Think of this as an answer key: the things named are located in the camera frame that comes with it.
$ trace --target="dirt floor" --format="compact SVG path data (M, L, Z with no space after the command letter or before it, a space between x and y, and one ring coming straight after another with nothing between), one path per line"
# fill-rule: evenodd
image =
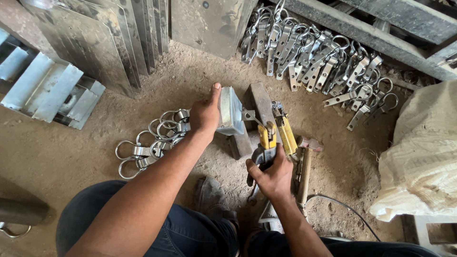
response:
M266 64L256 59L241 63L170 42L157 71L142 77L142 92L129 99L106 90L81 131L52 122L31 120L0 108L0 193L2 197L45 202L50 212L45 221L16 240L0 234L0 256L56 256L55 232L60 213L80 190L98 182L121 179L120 161L114 149L121 140L135 140L148 123L167 110L190 108L204 98L212 83L231 86L242 99L250 83L263 82L272 100L283 103L295 135L322 141L325 150L312 165L309 194L333 197L356 209L382 241L403 241L401 221L376 220L369 214L380 189L376 155L385 151L393 136L395 121L405 96L399 88L399 106L365 129L361 123L350 132L345 127L353 116L344 110L323 108L329 97L309 94L303 88L291 92L288 80L266 77ZM231 209L247 224L251 207L247 198L244 160L231 157L226 136L216 134L182 186L176 203L192 208L196 180L204 175L217 178L226 190ZM307 207L309 221L320 236L342 236L357 241L375 238L347 208L316 199Z

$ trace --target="hammer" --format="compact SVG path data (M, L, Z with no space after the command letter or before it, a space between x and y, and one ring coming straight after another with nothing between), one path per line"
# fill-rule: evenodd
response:
M309 185L309 174L311 172L311 158L313 153L320 153L324 150L324 144L312 138L307 138L304 136L297 137L298 147L302 147L303 154L306 155L306 167L305 172L303 172L303 163L302 163L302 174L300 176L300 186L298 187L297 194L297 203L304 205L308 198L308 185Z

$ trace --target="white sack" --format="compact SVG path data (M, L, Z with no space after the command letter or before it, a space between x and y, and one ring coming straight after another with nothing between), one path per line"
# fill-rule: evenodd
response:
M421 88L406 101L379 173L381 190L370 208L378 220L457 216L457 80Z

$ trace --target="black wire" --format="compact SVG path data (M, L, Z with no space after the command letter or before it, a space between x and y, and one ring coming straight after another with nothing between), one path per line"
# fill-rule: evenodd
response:
M344 203L342 203L342 202L340 202L340 201L337 201L337 200L335 200L335 199L333 199L333 198L330 198L330 197L324 196L324 195L315 195L315 196L312 196L310 199L308 199L308 200L306 201L306 203L305 203L305 205L303 206L303 208L304 208L304 207L306 206L306 204L309 203L309 201L310 201L311 199L313 199L313 198L324 198L324 199L328 199L328 200L330 200L330 201L334 201L335 203L339 203L339 204L343 205L344 207L350 209L350 210L353 211L355 214L357 214L357 216L359 216L359 218L363 221L363 223L365 223L365 225L367 225L368 229L373 233L373 236L376 237L376 239L377 239L379 242L381 242L381 239L379 239L379 237L376 235L376 233L371 229L370 225L365 221L365 219L362 218L362 216L360 216L360 214L359 214L356 210L354 210L354 209L351 208L350 206L348 206L348 205L346 205L346 204L344 204Z

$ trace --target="denim trousers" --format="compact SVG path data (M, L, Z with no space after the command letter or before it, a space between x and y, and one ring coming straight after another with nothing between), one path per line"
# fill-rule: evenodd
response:
M105 181L79 192L64 208L56 232L58 257L63 257L83 235L108 200L127 182ZM321 238L334 257L436 257L420 246L390 242L343 242ZM205 215L174 204L145 257L234 257L239 242L230 222L210 220ZM286 237L276 231L255 234L249 257L292 256Z

